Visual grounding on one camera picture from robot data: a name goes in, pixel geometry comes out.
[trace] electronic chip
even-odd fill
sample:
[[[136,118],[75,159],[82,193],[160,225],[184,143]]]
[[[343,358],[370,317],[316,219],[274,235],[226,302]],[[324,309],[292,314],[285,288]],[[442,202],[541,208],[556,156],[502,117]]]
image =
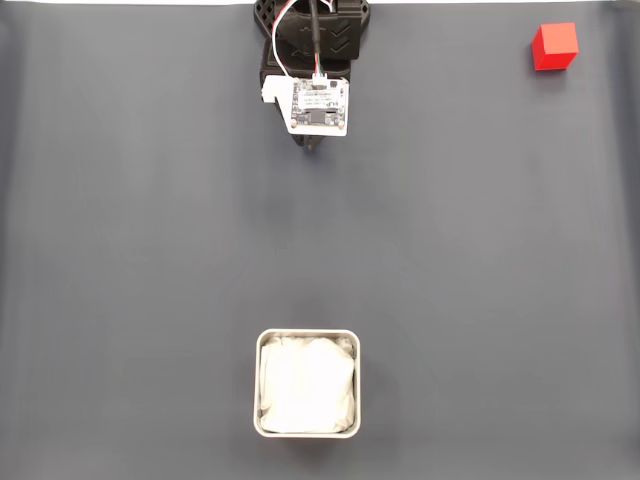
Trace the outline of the electronic chip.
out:
[[[295,79],[291,122],[296,126],[345,128],[349,104],[349,82],[345,79],[317,81]]]

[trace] cable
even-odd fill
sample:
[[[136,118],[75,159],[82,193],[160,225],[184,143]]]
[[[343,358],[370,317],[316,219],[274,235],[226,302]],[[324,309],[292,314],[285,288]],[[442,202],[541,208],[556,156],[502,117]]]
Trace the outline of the cable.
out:
[[[278,56],[278,50],[276,47],[276,31],[278,29],[278,25],[280,24],[280,21],[284,18],[284,16],[287,14],[287,12],[289,11],[289,9],[297,2],[298,0],[289,0],[284,7],[282,7],[282,10],[280,10],[280,13],[278,13],[278,16],[276,17],[276,19],[273,21],[273,28],[271,29],[271,45],[273,48],[273,56],[276,59],[276,62],[278,62],[278,65],[280,66],[280,68],[282,69],[282,71],[284,72],[285,76],[290,77],[291,75],[289,75],[289,72],[287,72],[286,67],[284,66],[284,64],[282,63],[282,60],[280,60],[280,57]],[[332,0],[320,0],[322,3],[324,3],[327,7],[329,7],[329,11],[333,13],[333,1]],[[320,66],[320,54],[319,54],[319,50],[318,53],[316,53],[314,55],[315,57],[315,69],[314,71],[322,71],[322,67]]]
[[[318,4],[316,0],[309,0],[309,13],[311,15],[311,41],[315,57],[314,75],[320,75],[320,20],[318,20]]]
[[[280,60],[280,57],[278,56],[278,50],[276,49],[276,30],[278,29],[278,25],[280,24],[280,20],[282,20],[282,18],[285,16],[285,14],[289,11],[289,9],[297,1],[298,0],[289,0],[285,4],[285,6],[282,7],[282,10],[280,10],[280,13],[278,14],[278,16],[276,17],[275,21],[273,22],[273,30],[271,32],[271,45],[273,47],[273,56],[275,57],[276,62],[278,62],[278,65],[280,65],[280,68],[282,69],[282,71],[284,72],[284,74],[287,77],[290,77],[291,75],[289,75],[289,72],[287,72],[287,69],[285,68],[284,64],[282,63],[282,60]]]

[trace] white towel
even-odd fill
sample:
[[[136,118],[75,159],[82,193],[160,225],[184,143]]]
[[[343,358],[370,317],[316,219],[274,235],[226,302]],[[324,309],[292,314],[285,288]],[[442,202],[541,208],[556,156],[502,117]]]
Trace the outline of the white towel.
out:
[[[262,428],[335,433],[354,421],[353,346],[346,338],[274,337],[260,354]]]

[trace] black cable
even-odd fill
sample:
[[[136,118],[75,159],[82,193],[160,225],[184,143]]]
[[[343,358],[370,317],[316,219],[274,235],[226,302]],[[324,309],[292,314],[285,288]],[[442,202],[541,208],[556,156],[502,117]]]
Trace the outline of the black cable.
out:
[[[317,0],[309,0],[309,13],[311,13],[311,40],[313,41],[313,53],[318,59],[320,68],[320,20],[318,18]]]

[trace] metal container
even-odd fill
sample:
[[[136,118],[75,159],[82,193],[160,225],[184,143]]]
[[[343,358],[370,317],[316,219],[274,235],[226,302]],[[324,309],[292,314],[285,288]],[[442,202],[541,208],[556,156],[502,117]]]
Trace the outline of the metal container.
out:
[[[355,401],[355,416],[353,425],[343,432],[338,433],[274,433],[267,432],[260,425],[260,353],[262,346],[271,337],[318,337],[318,338],[340,338],[346,337],[351,340],[354,351],[354,371],[353,371],[353,397]],[[256,384],[255,384],[255,396],[253,403],[253,425],[256,431],[263,437],[277,437],[277,438],[350,438],[353,437],[360,429],[360,422],[362,420],[361,415],[361,401],[360,401],[360,339],[358,336],[349,330],[308,330],[308,329],[285,329],[285,328],[270,328],[265,330],[258,337],[256,342]]]

